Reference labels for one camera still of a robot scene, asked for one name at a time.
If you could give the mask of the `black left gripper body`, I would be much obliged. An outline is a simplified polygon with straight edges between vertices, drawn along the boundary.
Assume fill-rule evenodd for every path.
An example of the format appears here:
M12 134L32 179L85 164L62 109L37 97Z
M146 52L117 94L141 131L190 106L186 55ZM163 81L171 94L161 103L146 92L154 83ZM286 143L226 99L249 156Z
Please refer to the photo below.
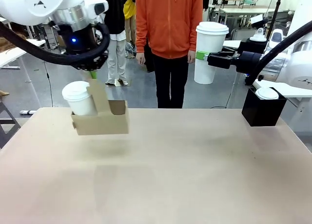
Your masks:
M76 31L70 25L61 25L58 34L64 41L66 54L76 56L77 63L104 63L107 60L109 30L105 24L88 24Z

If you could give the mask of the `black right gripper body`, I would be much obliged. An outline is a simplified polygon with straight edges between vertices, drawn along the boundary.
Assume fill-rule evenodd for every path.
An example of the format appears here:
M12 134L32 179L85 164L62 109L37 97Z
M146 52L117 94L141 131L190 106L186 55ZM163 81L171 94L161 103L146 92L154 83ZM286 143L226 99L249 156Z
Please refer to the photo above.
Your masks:
M233 58L233 65L237 73L250 74L257 66L262 54L243 51L239 56Z

